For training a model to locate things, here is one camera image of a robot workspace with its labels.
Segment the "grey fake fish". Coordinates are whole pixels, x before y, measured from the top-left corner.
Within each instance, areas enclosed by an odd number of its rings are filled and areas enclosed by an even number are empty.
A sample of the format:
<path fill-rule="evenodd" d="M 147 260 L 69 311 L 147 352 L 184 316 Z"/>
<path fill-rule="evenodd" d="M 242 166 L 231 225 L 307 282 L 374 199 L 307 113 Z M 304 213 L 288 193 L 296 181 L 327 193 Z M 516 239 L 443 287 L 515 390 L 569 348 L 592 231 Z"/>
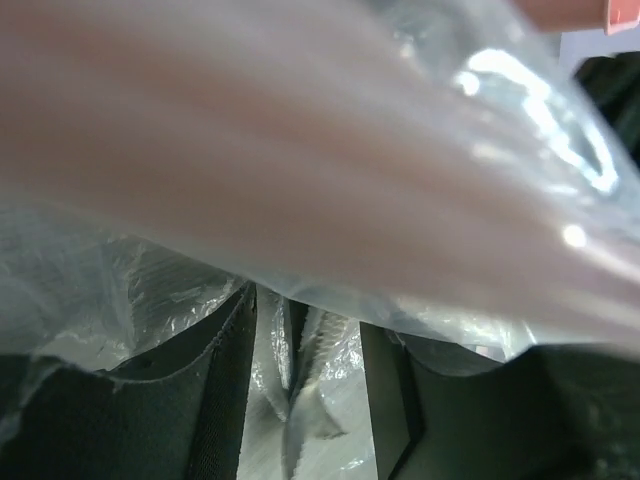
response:
<path fill-rule="evenodd" d="M 257 290 L 256 314 L 252 376 L 284 421 L 282 473 L 293 479 L 308 439 L 331 440 L 346 434 L 327 409 L 320 382 L 351 320 L 262 287 Z"/>

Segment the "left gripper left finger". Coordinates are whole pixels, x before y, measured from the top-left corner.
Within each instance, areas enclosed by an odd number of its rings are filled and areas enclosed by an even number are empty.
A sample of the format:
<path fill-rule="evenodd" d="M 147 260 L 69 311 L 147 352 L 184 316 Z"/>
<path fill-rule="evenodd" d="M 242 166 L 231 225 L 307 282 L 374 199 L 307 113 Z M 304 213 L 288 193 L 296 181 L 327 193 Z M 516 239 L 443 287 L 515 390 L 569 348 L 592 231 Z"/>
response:
<path fill-rule="evenodd" d="M 214 313 L 113 371 L 1 359 L 5 479 L 232 479 L 256 327 L 246 284 Z"/>

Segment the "clear zip top bag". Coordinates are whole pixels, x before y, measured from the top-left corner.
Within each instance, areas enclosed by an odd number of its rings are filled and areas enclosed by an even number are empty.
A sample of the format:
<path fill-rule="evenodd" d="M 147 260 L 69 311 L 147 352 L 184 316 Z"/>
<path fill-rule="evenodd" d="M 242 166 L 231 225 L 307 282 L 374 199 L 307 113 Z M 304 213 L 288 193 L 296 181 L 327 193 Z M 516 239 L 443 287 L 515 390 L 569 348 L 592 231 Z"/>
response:
<path fill-rule="evenodd" d="M 537 31 L 513 1 L 3 2 L 1 359 L 113 371 L 246 284 L 347 317 L 346 434 L 293 479 L 382 479 L 362 324 L 639 364 L 639 166 Z M 232 479 L 286 479 L 253 370 Z"/>

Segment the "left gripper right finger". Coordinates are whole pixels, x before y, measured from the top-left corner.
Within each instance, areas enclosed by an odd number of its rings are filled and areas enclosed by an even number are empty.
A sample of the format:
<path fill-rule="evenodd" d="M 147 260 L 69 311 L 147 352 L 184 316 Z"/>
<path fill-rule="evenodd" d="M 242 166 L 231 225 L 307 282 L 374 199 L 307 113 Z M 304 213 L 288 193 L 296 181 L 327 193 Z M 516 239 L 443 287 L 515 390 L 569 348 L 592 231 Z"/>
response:
<path fill-rule="evenodd" d="M 583 345 L 500 363 L 362 324 L 382 479 L 635 479 L 639 364 Z"/>

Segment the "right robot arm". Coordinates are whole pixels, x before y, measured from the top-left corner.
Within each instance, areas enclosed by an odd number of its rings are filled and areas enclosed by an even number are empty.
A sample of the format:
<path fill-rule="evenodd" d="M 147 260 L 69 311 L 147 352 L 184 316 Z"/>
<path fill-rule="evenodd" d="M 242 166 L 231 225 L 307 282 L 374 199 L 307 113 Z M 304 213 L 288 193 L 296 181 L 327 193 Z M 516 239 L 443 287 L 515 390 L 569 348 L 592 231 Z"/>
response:
<path fill-rule="evenodd" d="M 574 74 L 639 166 L 640 57 L 638 52 L 585 60 Z"/>

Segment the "pink compartment tray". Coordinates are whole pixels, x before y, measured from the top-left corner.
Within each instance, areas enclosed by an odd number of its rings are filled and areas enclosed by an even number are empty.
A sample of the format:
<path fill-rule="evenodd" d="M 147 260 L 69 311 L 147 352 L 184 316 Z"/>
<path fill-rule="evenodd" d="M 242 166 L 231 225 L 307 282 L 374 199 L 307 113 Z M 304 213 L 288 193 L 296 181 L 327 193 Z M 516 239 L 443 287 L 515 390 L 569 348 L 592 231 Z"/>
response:
<path fill-rule="evenodd" d="M 547 33 L 601 29 L 614 35 L 639 25 L 639 0 L 515 0 L 513 4 Z"/>

